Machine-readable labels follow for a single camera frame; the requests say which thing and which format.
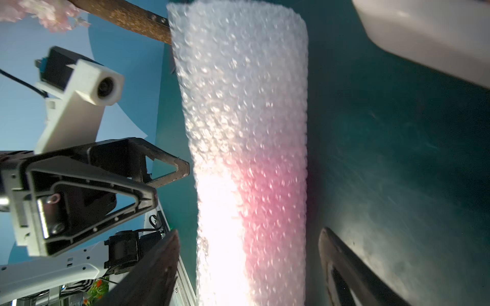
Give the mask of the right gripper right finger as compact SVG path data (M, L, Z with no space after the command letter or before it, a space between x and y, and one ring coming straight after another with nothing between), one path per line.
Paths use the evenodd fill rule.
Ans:
M332 305L408 305L388 287L330 228L318 241L326 292Z

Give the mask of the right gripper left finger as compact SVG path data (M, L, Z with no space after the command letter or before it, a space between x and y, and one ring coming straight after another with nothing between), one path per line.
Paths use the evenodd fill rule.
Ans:
M169 305L176 284L180 240L171 230L97 305Z

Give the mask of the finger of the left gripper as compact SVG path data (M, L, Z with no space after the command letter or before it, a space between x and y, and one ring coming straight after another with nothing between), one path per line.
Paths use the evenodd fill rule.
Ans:
M183 179L190 174L190 164L150 144L141 138L124 138L97 142L87 148L90 165L136 182L159 188ZM147 160L160 161L175 168L161 177L152 178L148 172Z

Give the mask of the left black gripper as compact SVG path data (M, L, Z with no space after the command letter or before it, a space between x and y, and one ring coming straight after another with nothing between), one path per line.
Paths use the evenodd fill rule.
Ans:
M156 207L156 190L66 156L1 152L1 207L30 256L57 256Z

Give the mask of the pink plastic wine glass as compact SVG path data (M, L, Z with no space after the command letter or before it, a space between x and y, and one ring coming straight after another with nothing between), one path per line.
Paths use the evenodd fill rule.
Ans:
M219 261L214 305L304 305L306 153L240 153L224 158L223 238L209 242Z

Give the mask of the clear bubble wrap sheet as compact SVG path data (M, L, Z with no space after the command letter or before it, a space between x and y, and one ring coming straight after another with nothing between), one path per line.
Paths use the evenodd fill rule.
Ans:
M304 305L308 31L263 1L167 6L197 190L199 305Z

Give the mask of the beige tape dispenser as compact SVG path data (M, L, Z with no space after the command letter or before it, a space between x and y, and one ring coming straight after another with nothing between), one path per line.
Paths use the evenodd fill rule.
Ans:
M489 2L354 1L384 51L489 88Z

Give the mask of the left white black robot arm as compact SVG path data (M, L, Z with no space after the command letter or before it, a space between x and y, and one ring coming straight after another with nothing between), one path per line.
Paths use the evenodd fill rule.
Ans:
M168 232L157 189L189 164L141 138L1 153L1 210L31 261L1 267L1 302L131 270Z

